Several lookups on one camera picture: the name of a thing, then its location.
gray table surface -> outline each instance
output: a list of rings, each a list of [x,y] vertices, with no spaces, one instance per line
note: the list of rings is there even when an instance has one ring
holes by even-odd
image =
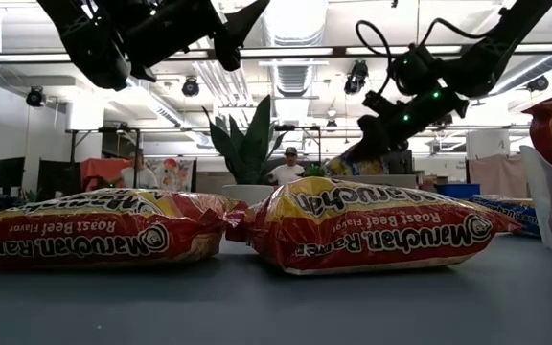
[[[501,236],[429,271],[295,277],[253,251],[175,270],[0,274],[0,345],[552,344],[552,251]]]

potted plant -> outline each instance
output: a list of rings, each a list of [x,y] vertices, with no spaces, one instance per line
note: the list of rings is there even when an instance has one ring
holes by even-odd
[[[266,96],[257,106],[246,133],[238,128],[236,121],[229,117],[229,128],[221,119],[210,121],[212,142],[225,158],[225,165],[236,179],[236,185],[223,186],[222,193],[249,205],[263,201],[273,192],[272,186],[263,185],[264,167],[267,159],[280,147],[285,133],[279,135],[271,145],[274,124],[270,122],[271,99]]]

ceiling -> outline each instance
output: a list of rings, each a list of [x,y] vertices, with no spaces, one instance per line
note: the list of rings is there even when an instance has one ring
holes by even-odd
[[[231,12],[248,4],[249,0],[213,1],[224,12]],[[360,19],[375,23],[387,37],[391,45],[406,45],[417,41],[423,36],[430,22],[440,16],[462,30],[471,33],[486,32],[497,22],[497,11],[501,7],[510,7],[514,1],[495,0],[401,0],[394,9],[391,0],[330,0],[327,9],[326,26],[322,44],[326,47],[359,46],[355,34],[355,24]],[[369,31],[362,31],[371,44],[381,45],[377,36]],[[552,42],[552,9],[540,21],[524,40],[527,43]],[[427,42],[428,44],[460,45],[470,43],[466,38],[452,33],[444,27],[437,26]],[[257,48],[264,45],[264,29],[261,20],[255,25],[245,42],[245,48]],[[49,17],[36,4],[29,0],[0,1],[0,54],[29,53],[64,53],[55,26]],[[507,71],[520,68],[530,61],[538,60],[539,56],[514,56],[511,58]],[[353,66],[355,59],[348,57],[321,58],[326,65],[316,66],[313,80],[305,97],[310,97],[310,105],[305,124],[324,125],[329,118],[328,110],[335,110],[335,118],[339,126],[354,126],[357,117],[372,113],[361,105],[364,93],[370,89],[378,89],[385,78],[386,60],[381,57],[367,58],[369,82],[365,88],[354,96],[343,92],[346,75]],[[48,80],[46,93],[50,96],[73,99],[75,94],[90,92],[95,97],[107,99],[106,119],[109,121],[125,121],[132,125],[143,127],[161,127],[164,125],[157,115],[145,104],[142,97],[134,98],[128,93],[115,94],[95,88],[91,82],[71,63],[6,63],[1,66],[2,75],[6,81],[15,87],[27,88],[33,82],[45,81],[45,77],[73,77],[74,82],[58,82]],[[199,78],[199,94],[195,97],[182,95],[181,87],[186,76],[196,76],[192,61],[166,61],[156,64],[152,71],[157,75],[156,85],[149,87],[150,92],[167,106],[177,110],[183,118],[186,127],[205,127],[206,117],[201,108],[212,110],[216,104],[215,96]],[[245,60],[242,71],[246,83],[255,102],[267,94],[273,94],[274,85],[270,68],[260,66],[256,59]],[[520,111],[530,103],[552,97],[552,71],[545,74],[550,86],[544,92],[531,94],[528,91],[511,90],[498,97],[484,101],[481,106],[471,107],[465,120],[457,119],[456,125],[526,125],[531,121]],[[397,100],[401,95],[393,82],[387,86],[384,96]],[[179,133],[150,134],[145,140],[154,141],[184,141],[191,140]]]

